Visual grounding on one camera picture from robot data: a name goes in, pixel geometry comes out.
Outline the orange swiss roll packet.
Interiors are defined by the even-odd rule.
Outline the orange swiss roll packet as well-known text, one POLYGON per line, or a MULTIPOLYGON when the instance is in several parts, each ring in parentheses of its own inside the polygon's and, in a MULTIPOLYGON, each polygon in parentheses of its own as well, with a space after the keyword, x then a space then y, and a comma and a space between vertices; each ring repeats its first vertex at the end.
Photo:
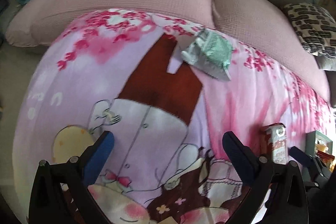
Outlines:
POLYGON ((327 152, 329 147, 323 144, 316 144, 315 147, 316 154, 324 163, 324 165, 326 165, 329 169, 333 169, 335 166, 335 156, 327 152))

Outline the grey pillow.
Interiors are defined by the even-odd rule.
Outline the grey pillow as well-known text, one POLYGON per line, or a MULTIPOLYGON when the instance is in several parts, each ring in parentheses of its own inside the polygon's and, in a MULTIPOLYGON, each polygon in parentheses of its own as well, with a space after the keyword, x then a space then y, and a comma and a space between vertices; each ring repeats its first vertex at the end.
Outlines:
POLYGON ((326 56, 316 56, 315 61, 319 69, 323 71, 336 71, 336 59, 330 59, 326 56))

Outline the teal foil candy packet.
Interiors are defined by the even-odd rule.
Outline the teal foil candy packet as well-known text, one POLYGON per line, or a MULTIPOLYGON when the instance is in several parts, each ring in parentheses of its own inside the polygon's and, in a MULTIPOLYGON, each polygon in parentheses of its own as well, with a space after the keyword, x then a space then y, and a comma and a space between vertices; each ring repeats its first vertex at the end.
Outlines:
POLYGON ((206 28, 200 30, 193 42, 181 51, 185 62, 221 81, 230 81, 228 71, 233 46, 226 38, 206 28))

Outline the pink cartoon print blanket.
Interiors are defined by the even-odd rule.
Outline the pink cartoon print blanket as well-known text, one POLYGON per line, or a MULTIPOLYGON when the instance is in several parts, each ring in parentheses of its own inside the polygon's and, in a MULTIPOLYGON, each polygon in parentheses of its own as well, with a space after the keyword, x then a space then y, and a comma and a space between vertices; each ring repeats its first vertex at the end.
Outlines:
POLYGON ((243 184, 222 147, 232 131, 260 151, 260 128, 283 123, 289 145, 306 134, 335 138, 329 102, 264 52, 233 46, 221 81, 181 51, 205 27, 109 9, 75 19, 51 44, 29 84, 13 146, 23 208, 38 162, 66 162, 104 131, 114 149, 89 187, 113 223, 224 223, 243 184))

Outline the pink sofa seat cover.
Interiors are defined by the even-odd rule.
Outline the pink sofa seat cover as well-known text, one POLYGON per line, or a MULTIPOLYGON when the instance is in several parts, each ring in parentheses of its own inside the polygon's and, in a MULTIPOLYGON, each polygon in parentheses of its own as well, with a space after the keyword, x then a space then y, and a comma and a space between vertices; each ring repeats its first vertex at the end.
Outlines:
POLYGON ((331 97, 326 73, 303 49, 285 14, 267 0, 31 0, 5 38, 17 47, 49 46, 77 16, 109 8, 175 16, 219 30, 286 66, 323 99, 331 97))

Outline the black white patterned pillow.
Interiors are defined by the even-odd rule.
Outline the black white patterned pillow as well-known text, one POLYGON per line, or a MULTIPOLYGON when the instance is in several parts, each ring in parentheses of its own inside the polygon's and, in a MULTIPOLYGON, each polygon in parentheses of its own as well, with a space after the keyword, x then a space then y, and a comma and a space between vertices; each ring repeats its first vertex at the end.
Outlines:
POLYGON ((335 59, 335 19, 326 9, 312 3, 296 3, 285 5, 282 11, 305 51, 335 59))

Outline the red white snack box packet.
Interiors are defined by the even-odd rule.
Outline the red white snack box packet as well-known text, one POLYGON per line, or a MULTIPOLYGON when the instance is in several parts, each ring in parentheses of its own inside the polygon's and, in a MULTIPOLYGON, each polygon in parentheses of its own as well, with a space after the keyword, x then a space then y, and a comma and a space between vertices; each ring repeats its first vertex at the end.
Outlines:
POLYGON ((286 127, 274 123, 260 129, 260 153, 268 155, 277 164, 288 162, 286 127))

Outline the teal shallow cardboard tray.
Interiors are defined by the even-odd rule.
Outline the teal shallow cardboard tray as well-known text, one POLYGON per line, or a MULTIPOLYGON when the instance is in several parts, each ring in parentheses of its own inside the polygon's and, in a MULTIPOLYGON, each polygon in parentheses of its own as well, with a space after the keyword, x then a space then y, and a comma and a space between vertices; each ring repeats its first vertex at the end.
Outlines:
POLYGON ((310 156, 316 156, 318 151, 332 155, 333 141, 319 131, 312 131, 307 133, 305 153, 310 156))

